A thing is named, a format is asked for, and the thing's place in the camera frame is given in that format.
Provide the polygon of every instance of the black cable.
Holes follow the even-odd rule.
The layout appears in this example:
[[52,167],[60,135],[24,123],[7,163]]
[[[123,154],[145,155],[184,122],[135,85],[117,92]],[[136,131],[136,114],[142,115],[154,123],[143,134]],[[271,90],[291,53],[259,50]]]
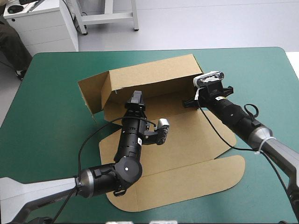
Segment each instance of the black cable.
[[72,13],[71,13],[71,10],[70,10],[69,6],[67,5],[67,3],[65,2],[65,0],[62,0],[62,1],[64,2],[64,4],[65,4],[67,10],[69,11],[70,16],[71,16],[71,20],[73,20],[73,23],[74,23],[74,21],[75,21],[75,17],[73,18],[73,15],[72,15]]
[[65,199],[64,203],[61,205],[59,211],[56,213],[55,217],[53,218],[53,220],[50,222],[50,224],[54,224],[54,222],[56,221],[56,219],[58,218],[58,216],[60,215],[60,213],[62,212],[62,210],[64,209],[65,205],[67,204],[67,202],[69,201],[69,199],[71,198],[72,194],[75,192],[77,187],[74,187],[71,192],[69,193],[69,195],[67,196],[67,198]]
[[154,122],[151,122],[149,120],[146,120],[144,118],[136,118],[136,117],[120,117],[120,118],[115,118],[111,121],[109,121],[108,123],[104,124],[102,127],[100,127],[99,129],[97,129],[94,133],[92,133],[91,135],[89,135],[85,141],[83,142],[80,150],[79,150],[79,154],[78,154],[78,180],[79,182],[81,181],[81,153],[82,153],[82,149],[84,147],[84,145],[86,144],[86,142],[92,137],[94,136],[98,131],[102,130],[104,127],[108,126],[109,124],[117,121],[117,120],[122,120],[122,119],[138,119],[138,120],[144,120],[147,121],[149,123],[151,123],[152,125],[154,125],[156,127],[156,124]]
[[[80,150],[79,150],[79,154],[78,154],[78,180],[79,182],[81,181],[81,153],[82,153],[82,149],[84,147],[84,145],[86,144],[86,142],[92,137],[94,136],[98,131],[100,131],[101,129],[103,129],[104,127],[110,125],[111,123],[117,121],[117,120],[121,120],[121,119],[138,119],[138,120],[144,120],[146,122],[151,123],[152,125],[154,125],[154,127],[156,127],[156,124],[152,121],[146,120],[144,118],[136,118],[136,117],[119,117],[119,118],[115,118],[111,121],[109,121],[108,123],[104,124],[103,126],[101,126],[99,129],[97,129],[94,133],[92,133],[91,135],[89,135],[85,141],[83,142]],[[64,209],[65,205],[67,204],[67,202],[69,201],[70,197],[72,196],[72,194],[75,192],[77,187],[74,187],[72,189],[72,191],[69,193],[69,195],[67,196],[67,198],[65,199],[64,203],[62,204],[62,206],[60,207],[59,211],[57,212],[57,214],[55,215],[55,217],[53,218],[53,220],[51,221],[50,224],[54,224],[55,220],[58,218],[58,216],[60,215],[60,213],[62,212],[62,210]]]
[[220,134],[219,132],[216,130],[216,128],[214,127],[214,125],[212,124],[211,120],[208,118],[208,116],[206,115],[206,113],[203,111],[203,109],[201,108],[198,100],[197,100],[197,104],[198,104],[198,107],[199,109],[201,110],[202,114],[205,116],[205,118],[207,119],[207,121],[209,122],[210,126],[214,129],[214,131],[216,132],[216,134],[219,136],[219,138],[221,138],[221,140],[227,144],[229,147],[233,148],[233,149],[236,149],[236,150],[241,150],[241,151],[255,151],[253,149],[249,149],[249,148],[237,148],[237,147],[234,147],[232,145],[230,145]]
[[267,161],[269,162],[269,164],[272,166],[272,168],[273,168],[274,172],[276,173],[276,175],[277,175],[277,177],[278,177],[278,179],[279,179],[279,181],[280,181],[282,187],[283,187],[284,190],[285,190],[285,193],[286,193],[286,195],[287,195],[287,197],[288,197],[288,199],[289,199],[289,201],[290,201],[291,207],[292,207],[292,209],[293,209],[293,211],[294,211],[294,213],[295,213],[295,209],[294,209],[294,206],[293,206],[293,204],[292,204],[291,196],[288,194],[288,190],[287,190],[287,188],[286,188],[286,186],[285,186],[285,183],[284,183],[284,181],[282,180],[282,178],[281,178],[279,172],[277,171],[277,169],[276,169],[276,167],[274,166],[273,162],[271,161],[270,157],[269,157],[264,151],[260,151],[260,153],[267,159]]
[[[209,122],[209,124],[211,125],[211,127],[212,127],[212,128],[214,129],[214,131],[216,132],[216,134],[217,134],[217,135],[219,136],[219,138],[221,138],[221,140],[224,141],[229,147],[231,147],[231,148],[233,148],[233,149],[236,149],[236,150],[240,150],[240,151],[251,151],[251,152],[256,151],[256,149],[237,148],[237,147],[233,147],[233,146],[231,146],[231,145],[230,145],[230,144],[229,144],[229,143],[228,143],[228,142],[227,142],[227,141],[226,141],[226,140],[219,134],[219,132],[216,130],[216,128],[214,127],[214,125],[212,124],[212,122],[210,121],[210,119],[208,118],[208,116],[206,115],[206,113],[202,110],[202,108],[201,108],[201,106],[200,106],[198,100],[197,100],[197,104],[198,104],[199,109],[201,110],[201,112],[203,113],[203,115],[205,116],[205,118],[207,119],[207,121]],[[257,109],[257,107],[256,107],[255,105],[254,105],[254,108],[256,109],[256,115],[252,115],[252,116],[253,116],[253,117],[256,117],[256,116],[258,115],[258,109]],[[277,177],[278,177],[278,179],[279,179],[281,185],[283,186],[283,188],[284,188],[284,190],[285,190],[285,193],[286,193],[286,195],[287,195],[287,197],[288,197],[288,199],[289,199],[289,201],[290,201],[291,207],[292,207],[292,209],[293,209],[293,211],[294,211],[294,213],[295,213],[295,209],[294,209],[294,207],[293,207],[291,197],[290,197],[290,195],[288,194],[288,191],[287,191],[287,188],[286,188],[286,186],[285,186],[285,183],[284,183],[284,181],[282,180],[282,178],[281,178],[279,172],[277,171],[276,167],[274,166],[274,164],[273,164],[273,162],[271,161],[271,159],[269,158],[269,156],[268,156],[266,153],[264,153],[263,151],[260,151],[260,153],[267,159],[267,161],[269,162],[269,164],[272,166],[272,168],[273,168],[274,172],[276,173],[276,175],[277,175]]]

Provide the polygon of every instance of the black motor joint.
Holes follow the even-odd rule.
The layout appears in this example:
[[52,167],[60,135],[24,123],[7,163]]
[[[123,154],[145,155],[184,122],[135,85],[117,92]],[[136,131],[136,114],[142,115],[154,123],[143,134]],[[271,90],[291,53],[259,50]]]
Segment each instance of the black motor joint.
[[122,119],[121,136],[115,163],[89,168],[93,175],[93,196],[110,191],[122,196],[142,175],[140,163],[142,145],[164,144],[169,123],[160,119],[154,131],[149,131],[151,122],[145,115],[145,103],[141,91],[134,91],[125,103],[127,109]]
[[233,87],[223,88],[222,72],[210,72],[194,78],[194,87],[197,91],[197,99],[194,97],[184,101],[184,107],[206,107],[219,120],[236,133],[241,139],[247,142],[248,137],[257,127],[262,126],[255,118],[258,116],[258,109],[255,105],[248,104],[255,108],[256,114],[253,115],[247,106],[245,111],[226,99],[227,96],[234,93]]

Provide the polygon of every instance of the green tabletop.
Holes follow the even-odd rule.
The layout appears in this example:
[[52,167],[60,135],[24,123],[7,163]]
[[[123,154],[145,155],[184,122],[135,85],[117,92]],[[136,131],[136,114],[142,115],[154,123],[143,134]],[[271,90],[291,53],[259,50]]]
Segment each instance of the green tabletop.
[[[34,182],[75,175],[80,145],[88,134],[106,123],[102,112],[97,114],[97,124],[92,120],[77,81],[109,69],[190,53],[204,72],[225,73],[224,86],[231,85],[235,90],[229,97],[231,101],[256,104],[258,119],[273,130],[278,140],[299,150],[299,80],[280,48],[41,53],[34,56],[0,129],[0,176]],[[84,168],[100,164],[98,142],[118,128],[112,125],[87,143]],[[246,144],[237,139],[237,146]],[[234,154],[246,159],[246,171],[229,190],[135,213],[117,209],[105,195],[91,199],[78,196],[69,201],[57,222],[295,222],[283,188],[266,159],[235,150],[222,157]],[[28,219],[53,217],[61,204],[35,210]]]

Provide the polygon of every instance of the open cardboard box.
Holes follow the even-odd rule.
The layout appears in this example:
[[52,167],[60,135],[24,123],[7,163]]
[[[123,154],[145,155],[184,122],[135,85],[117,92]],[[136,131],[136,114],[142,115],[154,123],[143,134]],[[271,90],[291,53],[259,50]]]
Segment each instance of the open cardboard box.
[[[240,181],[245,160],[241,156],[214,160],[229,147],[199,111],[183,107],[182,100],[194,96],[193,78],[202,73],[194,56],[185,55],[109,70],[78,82],[92,116],[104,110],[106,120],[122,117],[125,102],[140,90],[148,119],[167,118],[170,122],[165,144],[142,146],[140,180],[122,197],[107,194],[119,209],[147,210],[226,190]],[[234,134],[213,114],[207,114],[234,145]],[[120,130],[100,142],[102,164],[113,162],[119,137]]]

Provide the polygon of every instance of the gray floor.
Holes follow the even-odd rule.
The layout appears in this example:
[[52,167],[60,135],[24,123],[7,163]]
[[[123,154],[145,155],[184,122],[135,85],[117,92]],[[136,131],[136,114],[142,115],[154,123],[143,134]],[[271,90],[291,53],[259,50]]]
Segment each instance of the gray floor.
[[[299,0],[136,0],[140,30],[131,22],[89,26],[80,51],[279,46],[299,51]],[[84,0],[88,14],[99,0]],[[115,12],[130,0],[114,0]],[[0,53],[0,60],[5,61]],[[0,64],[0,125],[20,81]]]

